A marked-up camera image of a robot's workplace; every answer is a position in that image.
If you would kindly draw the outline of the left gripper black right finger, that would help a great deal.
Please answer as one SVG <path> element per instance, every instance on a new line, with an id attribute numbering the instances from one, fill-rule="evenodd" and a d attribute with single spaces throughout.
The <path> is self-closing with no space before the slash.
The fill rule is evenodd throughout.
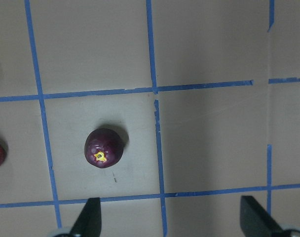
<path id="1" fill-rule="evenodd" d="M 245 237 L 277 237 L 283 229 L 253 196 L 240 199 L 240 228 Z"/>

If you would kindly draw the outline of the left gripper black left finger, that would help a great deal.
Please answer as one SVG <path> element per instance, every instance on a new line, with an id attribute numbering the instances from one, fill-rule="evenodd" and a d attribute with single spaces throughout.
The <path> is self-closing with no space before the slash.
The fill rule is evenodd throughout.
<path id="1" fill-rule="evenodd" d="M 100 198 L 89 198 L 70 230 L 71 237 L 99 237 L 101 234 Z"/>

